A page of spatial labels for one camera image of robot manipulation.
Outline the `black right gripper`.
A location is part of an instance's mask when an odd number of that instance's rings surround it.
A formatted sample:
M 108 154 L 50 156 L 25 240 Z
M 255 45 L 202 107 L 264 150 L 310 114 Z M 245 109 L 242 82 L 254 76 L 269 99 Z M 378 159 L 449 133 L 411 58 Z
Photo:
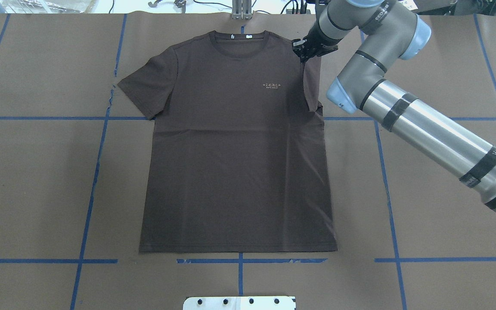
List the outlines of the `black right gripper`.
M 321 57 L 338 49 L 339 39 L 333 39 L 323 33 L 318 24 L 313 24 L 303 39 L 291 42 L 292 51 L 299 57 L 301 63 L 306 63 L 313 57 Z

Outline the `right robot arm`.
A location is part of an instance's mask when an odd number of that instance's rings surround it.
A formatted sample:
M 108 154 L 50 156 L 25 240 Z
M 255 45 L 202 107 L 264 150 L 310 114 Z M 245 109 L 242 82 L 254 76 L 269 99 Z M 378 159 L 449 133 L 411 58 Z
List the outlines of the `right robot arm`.
M 419 15 L 397 0 L 328 0 L 292 49 L 305 63 L 336 51 L 354 28 L 366 39 L 333 79 L 327 98 L 401 137 L 476 190 L 496 213 L 496 146 L 384 77 L 397 59 L 415 57 L 429 41 L 431 28 Z

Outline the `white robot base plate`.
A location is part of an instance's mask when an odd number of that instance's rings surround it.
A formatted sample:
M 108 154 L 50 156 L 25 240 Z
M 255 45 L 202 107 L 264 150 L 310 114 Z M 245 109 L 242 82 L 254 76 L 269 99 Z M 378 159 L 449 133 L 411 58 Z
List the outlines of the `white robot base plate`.
M 295 310 L 291 296 L 219 296 L 192 297 L 183 303 L 183 310 Z

